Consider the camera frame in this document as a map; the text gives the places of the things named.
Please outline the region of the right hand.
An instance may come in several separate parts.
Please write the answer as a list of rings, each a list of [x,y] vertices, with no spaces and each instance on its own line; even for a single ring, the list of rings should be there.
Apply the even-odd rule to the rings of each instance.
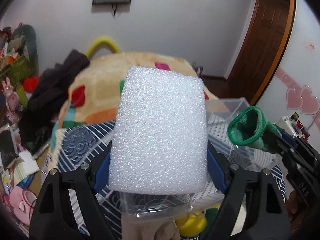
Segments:
[[[285,205],[291,230],[295,232],[304,223],[305,217],[308,214],[308,207],[296,190],[293,190],[289,197],[286,198]]]

